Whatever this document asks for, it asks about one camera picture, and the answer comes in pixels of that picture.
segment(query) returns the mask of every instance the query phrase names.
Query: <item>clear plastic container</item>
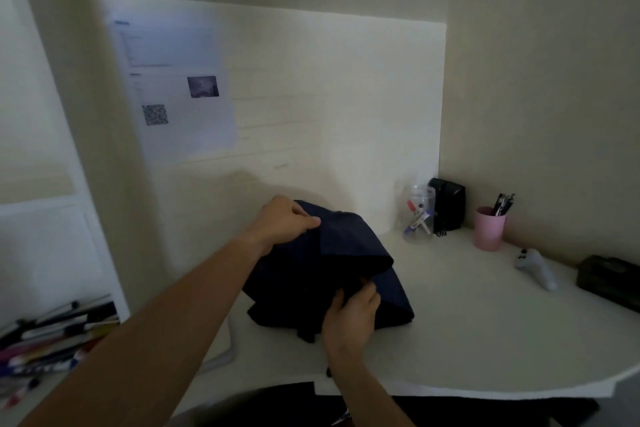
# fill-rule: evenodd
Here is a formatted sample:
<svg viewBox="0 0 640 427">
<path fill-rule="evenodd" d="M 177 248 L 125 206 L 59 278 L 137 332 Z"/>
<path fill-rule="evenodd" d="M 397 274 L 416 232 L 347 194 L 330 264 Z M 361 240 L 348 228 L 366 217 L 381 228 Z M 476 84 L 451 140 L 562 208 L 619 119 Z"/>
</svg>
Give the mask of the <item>clear plastic container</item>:
<svg viewBox="0 0 640 427">
<path fill-rule="evenodd" d="M 436 190 L 426 184 L 415 184 L 406 195 L 406 218 L 403 237 L 407 241 L 428 241 L 433 237 Z"/>
</svg>

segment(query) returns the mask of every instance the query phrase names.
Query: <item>white desk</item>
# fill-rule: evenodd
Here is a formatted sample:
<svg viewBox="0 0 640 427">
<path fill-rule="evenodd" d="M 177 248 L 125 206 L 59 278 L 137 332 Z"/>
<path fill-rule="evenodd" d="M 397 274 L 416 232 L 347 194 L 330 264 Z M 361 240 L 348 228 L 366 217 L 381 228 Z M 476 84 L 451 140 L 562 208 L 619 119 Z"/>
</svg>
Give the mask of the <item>white desk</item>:
<svg viewBox="0 0 640 427">
<path fill-rule="evenodd" d="M 426 245 L 400 233 L 381 240 L 415 312 L 411 325 L 376 331 L 367 350 L 393 395 L 601 398 L 640 369 L 640 314 L 578 289 L 573 269 L 549 263 L 558 282 L 550 293 L 513 267 L 516 247 L 481 252 L 470 230 Z M 308 344 L 293 330 L 258 326 L 251 304 L 241 294 L 230 314 L 235 361 L 198 375 L 176 413 L 284 383 L 315 381 L 317 393 L 337 393 L 320 336 Z M 0 413 L 0 423 L 15 425 L 59 378 Z"/>
</svg>

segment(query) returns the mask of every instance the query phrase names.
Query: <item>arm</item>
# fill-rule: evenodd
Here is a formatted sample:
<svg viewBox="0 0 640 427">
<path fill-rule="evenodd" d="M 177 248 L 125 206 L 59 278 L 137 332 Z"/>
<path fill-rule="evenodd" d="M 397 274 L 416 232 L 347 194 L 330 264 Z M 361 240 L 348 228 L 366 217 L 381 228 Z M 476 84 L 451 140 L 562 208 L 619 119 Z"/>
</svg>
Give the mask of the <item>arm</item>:
<svg viewBox="0 0 640 427">
<path fill-rule="evenodd" d="M 21 426 L 164 425 L 258 259 L 319 225 L 274 197 L 248 229 L 110 334 Z"/>
<path fill-rule="evenodd" d="M 380 305 L 376 286 L 369 282 L 344 306 L 343 302 L 344 293 L 338 291 L 324 317 L 322 336 L 329 368 L 354 425 L 415 427 L 362 361 Z"/>
</svg>

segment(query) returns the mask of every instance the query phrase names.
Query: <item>pen holder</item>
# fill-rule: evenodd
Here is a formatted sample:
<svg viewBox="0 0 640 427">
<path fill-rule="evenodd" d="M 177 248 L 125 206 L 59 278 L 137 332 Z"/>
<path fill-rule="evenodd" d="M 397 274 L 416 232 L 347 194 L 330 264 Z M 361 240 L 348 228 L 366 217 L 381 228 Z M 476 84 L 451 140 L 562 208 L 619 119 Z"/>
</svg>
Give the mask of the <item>pen holder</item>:
<svg viewBox="0 0 640 427">
<path fill-rule="evenodd" d="M 493 216 L 492 208 L 480 206 L 476 209 L 474 245 L 485 252 L 496 252 L 502 243 L 502 233 L 507 215 Z"/>
</svg>

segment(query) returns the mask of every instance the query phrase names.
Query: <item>folded cloth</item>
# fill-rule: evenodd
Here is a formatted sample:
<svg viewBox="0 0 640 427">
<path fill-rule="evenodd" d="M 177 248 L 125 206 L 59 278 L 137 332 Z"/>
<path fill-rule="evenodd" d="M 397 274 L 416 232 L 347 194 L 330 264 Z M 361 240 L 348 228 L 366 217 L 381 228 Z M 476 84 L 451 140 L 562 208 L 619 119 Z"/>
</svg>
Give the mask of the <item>folded cloth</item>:
<svg viewBox="0 0 640 427">
<path fill-rule="evenodd" d="M 255 301 L 249 316 L 260 326 L 297 329 L 298 336 L 314 342 L 337 289 L 344 289 L 348 300 L 364 277 L 376 284 L 382 299 L 376 329 L 411 322 L 413 310 L 391 268 L 394 260 L 369 225 L 355 213 L 297 203 L 322 223 L 258 261 L 243 287 Z"/>
</svg>

